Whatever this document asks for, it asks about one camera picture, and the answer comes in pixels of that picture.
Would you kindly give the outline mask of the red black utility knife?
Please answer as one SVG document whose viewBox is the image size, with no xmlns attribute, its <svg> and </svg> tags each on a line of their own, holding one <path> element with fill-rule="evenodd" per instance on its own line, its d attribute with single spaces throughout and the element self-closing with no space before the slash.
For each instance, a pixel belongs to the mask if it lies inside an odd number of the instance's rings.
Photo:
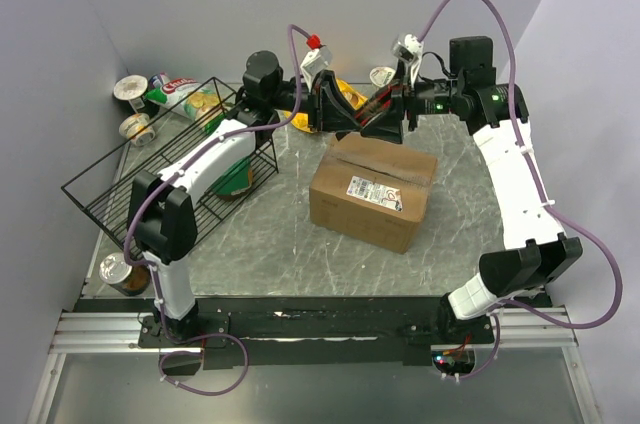
<svg viewBox="0 0 640 424">
<path fill-rule="evenodd" d="M 384 115 L 390 107 L 386 109 L 368 109 L 367 101 L 354 114 L 354 119 L 358 124 L 358 130 L 362 130 L 372 121 Z"/>
</svg>

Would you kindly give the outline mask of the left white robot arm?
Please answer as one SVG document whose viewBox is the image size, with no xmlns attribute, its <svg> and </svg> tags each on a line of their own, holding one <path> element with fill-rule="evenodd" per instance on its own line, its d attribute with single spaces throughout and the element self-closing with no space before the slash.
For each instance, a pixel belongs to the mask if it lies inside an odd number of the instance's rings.
<svg viewBox="0 0 640 424">
<path fill-rule="evenodd" d="M 286 81 L 274 53 L 252 54 L 234 105 L 217 128 L 176 163 L 156 174 L 141 171 L 135 176 L 123 252 L 129 265 L 149 270 L 162 333 L 174 345 L 191 343 L 199 328 L 186 264 L 198 237 L 196 205 L 283 125 L 280 112 L 309 117 L 321 112 L 320 83 L 336 83 L 328 70 L 331 59 L 327 46 L 311 49 L 295 63 L 295 77 Z M 133 246 L 142 253 L 138 261 L 131 258 Z"/>
</svg>

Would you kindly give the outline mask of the brown cardboard express box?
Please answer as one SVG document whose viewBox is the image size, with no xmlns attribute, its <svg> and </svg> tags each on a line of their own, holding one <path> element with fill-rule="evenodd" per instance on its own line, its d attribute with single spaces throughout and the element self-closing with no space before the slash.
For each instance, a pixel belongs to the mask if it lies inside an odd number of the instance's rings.
<svg viewBox="0 0 640 424">
<path fill-rule="evenodd" d="M 424 221 L 438 159 L 350 133 L 331 138 L 309 186 L 313 224 L 405 253 Z"/>
</svg>

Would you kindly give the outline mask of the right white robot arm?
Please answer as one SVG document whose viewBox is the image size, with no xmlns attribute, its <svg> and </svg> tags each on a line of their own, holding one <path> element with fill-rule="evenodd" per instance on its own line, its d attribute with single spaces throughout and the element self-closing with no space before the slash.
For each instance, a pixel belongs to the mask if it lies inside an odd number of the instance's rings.
<svg viewBox="0 0 640 424">
<path fill-rule="evenodd" d="M 356 115 L 361 135 L 399 143 L 404 123 L 415 129 L 422 115 L 457 116 L 484 159 L 501 213 L 503 250 L 482 255 L 478 272 L 441 300 L 438 333 L 456 343 L 471 332 L 471 319 L 555 281 L 583 248 L 551 213 L 528 109 L 516 84 L 497 83 L 492 40 L 451 40 L 449 68 L 435 80 L 419 76 L 424 51 L 416 36 L 401 36 L 392 52 L 398 60 L 393 79 Z"/>
</svg>

